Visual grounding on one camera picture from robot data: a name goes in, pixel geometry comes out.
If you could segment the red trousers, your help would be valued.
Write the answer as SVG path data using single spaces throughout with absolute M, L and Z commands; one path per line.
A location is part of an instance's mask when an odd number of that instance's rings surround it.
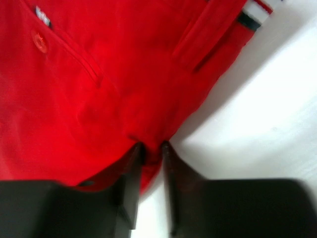
M 78 185 L 204 102 L 278 0 L 3 0 L 0 178 Z

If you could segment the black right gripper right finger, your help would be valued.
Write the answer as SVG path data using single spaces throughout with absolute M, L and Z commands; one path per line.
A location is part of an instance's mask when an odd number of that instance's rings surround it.
M 317 209 L 297 179 L 211 180 L 162 144 L 173 238 L 314 238 Z

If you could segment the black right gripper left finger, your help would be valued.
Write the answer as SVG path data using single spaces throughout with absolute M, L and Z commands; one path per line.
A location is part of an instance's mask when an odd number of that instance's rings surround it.
M 128 238 L 135 229 L 144 146 L 135 144 L 77 186 L 49 180 L 0 183 L 3 238 Z

